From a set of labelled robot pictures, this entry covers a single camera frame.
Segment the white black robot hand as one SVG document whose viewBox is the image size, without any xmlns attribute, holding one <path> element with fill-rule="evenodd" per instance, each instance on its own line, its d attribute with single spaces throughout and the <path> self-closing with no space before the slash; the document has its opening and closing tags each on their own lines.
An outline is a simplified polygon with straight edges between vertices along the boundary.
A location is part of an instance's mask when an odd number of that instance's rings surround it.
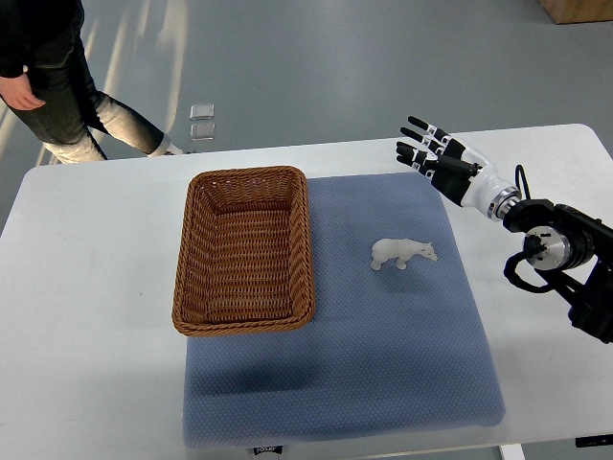
<svg viewBox="0 0 613 460">
<path fill-rule="evenodd" d="M 522 199 L 480 151 L 414 116 L 408 123 L 400 129 L 407 140 L 397 142 L 397 161 L 425 176 L 451 202 L 499 221 Z"/>
</svg>

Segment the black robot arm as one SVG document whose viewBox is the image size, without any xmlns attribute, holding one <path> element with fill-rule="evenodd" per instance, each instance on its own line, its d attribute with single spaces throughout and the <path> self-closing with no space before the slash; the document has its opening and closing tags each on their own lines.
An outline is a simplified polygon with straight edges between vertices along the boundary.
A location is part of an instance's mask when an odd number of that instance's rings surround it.
<svg viewBox="0 0 613 460">
<path fill-rule="evenodd" d="M 557 292 L 570 305 L 573 327 L 610 343 L 612 229 L 569 205 L 532 199 L 520 165 L 515 184 L 526 197 L 509 206 L 503 225 L 525 237 L 507 260 L 505 277 L 531 293 Z"/>
</svg>

